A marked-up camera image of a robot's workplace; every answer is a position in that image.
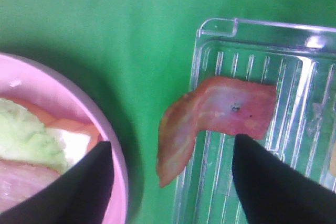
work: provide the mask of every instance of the black tongs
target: black tongs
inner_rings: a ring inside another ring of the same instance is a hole
[[[336,223],[336,194],[247,135],[235,137],[233,180],[250,224]]]
[[[48,187],[0,215],[1,224],[101,224],[113,185],[110,142],[98,143]]]

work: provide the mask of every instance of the sliced meat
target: sliced meat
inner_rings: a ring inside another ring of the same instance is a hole
[[[0,159],[0,212],[36,194],[59,176],[46,166]]]
[[[227,77],[204,80],[164,113],[159,127],[156,172],[160,186],[186,166],[199,131],[247,134],[263,139],[276,103],[276,86]]]
[[[84,124],[71,119],[61,118],[52,123],[46,124],[48,128],[58,128],[66,131],[75,132],[76,129],[83,127]]]

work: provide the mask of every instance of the food in bowl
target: food in bowl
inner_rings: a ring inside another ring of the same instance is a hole
[[[0,98],[0,212],[65,173],[100,140],[93,124],[58,119],[25,100]]]

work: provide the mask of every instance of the clear plastic tray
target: clear plastic tray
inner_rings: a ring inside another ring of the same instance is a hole
[[[336,140],[335,28],[209,19],[196,34],[190,90],[215,75],[276,84],[274,117],[260,144],[336,191],[329,172]],[[247,223],[230,170],[233,139],[199,133],[177,179],[173,223]]]

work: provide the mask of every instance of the green tablecloth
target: green tablecloth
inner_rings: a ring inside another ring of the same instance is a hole
[[[130,180],[128,223],[171,223],[159,189],[158,125],[188,87],[195,32],[210,17],[336,27],[335,0],[0,0],[0,51],[75,82],[110,120]]]

